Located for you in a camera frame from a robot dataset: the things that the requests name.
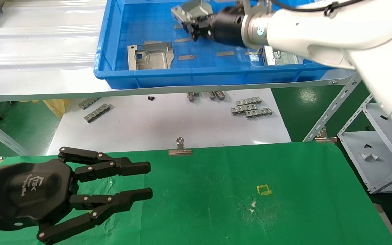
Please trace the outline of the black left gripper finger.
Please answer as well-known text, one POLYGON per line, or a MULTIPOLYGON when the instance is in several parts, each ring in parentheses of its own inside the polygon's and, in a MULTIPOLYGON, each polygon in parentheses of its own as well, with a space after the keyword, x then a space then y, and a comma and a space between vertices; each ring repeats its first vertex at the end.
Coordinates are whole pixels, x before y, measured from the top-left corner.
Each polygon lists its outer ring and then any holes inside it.
POLYGON ((74 194, 69 199, 70 208, 89 210, 65 222, 40 229, 37 239, 46 245, 53 245, 84 231, 102 225, 115 213, 127 212, 137 201, 152 199, 151 188, 122 191, 115 195, 74 194))
POLYGON ((62 147, 59 159, 64 163, 79 163, 83 166, 74 170, 74 175, 80 182, 103 179, 112 176, 131 176, 147 174, 151 171, 149 162, 132 163, 128 157, 111 157, 103 152, 85 149, 62 147))

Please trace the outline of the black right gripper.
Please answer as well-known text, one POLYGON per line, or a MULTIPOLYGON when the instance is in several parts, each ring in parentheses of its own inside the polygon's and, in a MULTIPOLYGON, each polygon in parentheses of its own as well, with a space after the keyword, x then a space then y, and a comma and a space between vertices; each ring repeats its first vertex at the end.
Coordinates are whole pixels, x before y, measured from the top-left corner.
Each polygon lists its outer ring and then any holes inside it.
POLYGON ((183 29, 190 35, 191 40, 199 39, 211 40, 217 43, 226 44, 223 33, 223 15, 227 9, 222 9, 217 13, 198 16, 196 23, 182 23, 183 29))

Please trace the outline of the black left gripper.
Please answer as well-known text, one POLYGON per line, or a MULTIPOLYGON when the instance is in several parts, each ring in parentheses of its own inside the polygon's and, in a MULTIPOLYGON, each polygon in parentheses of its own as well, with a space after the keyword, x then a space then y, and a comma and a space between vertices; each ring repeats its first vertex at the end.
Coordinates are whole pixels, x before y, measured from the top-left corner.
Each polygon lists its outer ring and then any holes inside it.
POLYGON ((77 191, 73 169, 59 159, 0 166, 0 231, 58 223, 77 191))

